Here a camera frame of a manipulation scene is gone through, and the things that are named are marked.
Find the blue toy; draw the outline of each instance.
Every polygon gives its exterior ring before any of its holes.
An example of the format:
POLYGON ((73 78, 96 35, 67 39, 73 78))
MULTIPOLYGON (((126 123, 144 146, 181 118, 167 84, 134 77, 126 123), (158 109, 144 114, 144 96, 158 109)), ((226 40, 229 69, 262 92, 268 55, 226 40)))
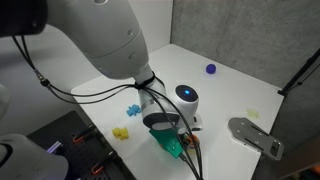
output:
POLYGON ((134 104, 131 107, 129 106, 129 110, 127 110, 127 114, 131 117, 133 115, 137 115, 138 113, 141 113, 141 108, 134 104))
POLYGON ((214 64, 209 64, 206 68, 206 71, 208 74, 214 74, 216 73, 216 66, 214 64))

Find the white wall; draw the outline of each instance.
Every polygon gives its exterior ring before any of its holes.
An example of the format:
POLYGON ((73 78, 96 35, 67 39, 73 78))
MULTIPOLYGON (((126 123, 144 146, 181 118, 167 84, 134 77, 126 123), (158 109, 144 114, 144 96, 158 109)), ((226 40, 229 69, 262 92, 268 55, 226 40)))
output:
MULTIPOLYGON (((145 35, 149 53, 170 42, 172 0, 130 0, 145 35)), ((100 75, 77 47, 59 30, 47 26, 37 36, 27 37, 30 56, 51 83, 70 91, 100 75)), ((23 61, 10 38, 0 39, 0 83, 10 89, 12 101, 0 122, 0 135, 29 134, 65 113, 76 110, 43 88, 23 61)))

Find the blue ball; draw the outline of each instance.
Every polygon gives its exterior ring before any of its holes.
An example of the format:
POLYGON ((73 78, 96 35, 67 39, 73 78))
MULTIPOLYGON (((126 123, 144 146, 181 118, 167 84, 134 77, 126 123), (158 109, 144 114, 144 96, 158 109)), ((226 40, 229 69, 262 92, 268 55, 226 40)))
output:
POLYGON ((216 73, 216 66, 214 64, 209 64, 206 68, 208 74, 216 73))

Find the metal bracket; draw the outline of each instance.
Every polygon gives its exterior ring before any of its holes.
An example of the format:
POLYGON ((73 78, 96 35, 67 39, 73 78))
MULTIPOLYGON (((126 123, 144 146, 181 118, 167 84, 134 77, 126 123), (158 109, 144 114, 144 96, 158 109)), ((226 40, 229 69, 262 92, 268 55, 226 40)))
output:
POLYGON ((233 137, 244 145, 250 145, 272 160, 280 160, 284 150, 283 144, 263 131, 247 118, 231 118, 228 127, 233 137))

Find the white table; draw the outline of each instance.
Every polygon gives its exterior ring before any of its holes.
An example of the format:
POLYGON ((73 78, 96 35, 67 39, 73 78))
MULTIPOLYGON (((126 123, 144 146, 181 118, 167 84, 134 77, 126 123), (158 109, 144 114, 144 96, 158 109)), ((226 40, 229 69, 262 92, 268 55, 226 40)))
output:
MULTIPOLYGON (((201 141, 204 179, 251 179, 260 153, 235 141, 227 122, 231 117, 247 117, 247 109, 254 109, 260 118, 249 119, 270 132, 283 100, 283 96, 277 94, 279 88, 175 45, 167 45, 151 53, 150 65, 165 83, 168 94, 180 84, 193 87, 199 94, 198 113, 204 130, 197 135, 201 141), (205 72, 210 63, 217 67, 214 75, 205 72)), ((133 82, 133 79, 116 81, 101 76, 74 88, 72 93, 89 94, 133 82)), ((101 103, 81 107, 138 180, 194 180, 184 162, 174 159, 159 147, 143 125, 141 115, 127 115, 126 110, 132 104, 140 104, 135 89, 126 90, 101 103), (121 141, 114 138, 112 129, 115 127, 127 127, 130 139, 121 141)))

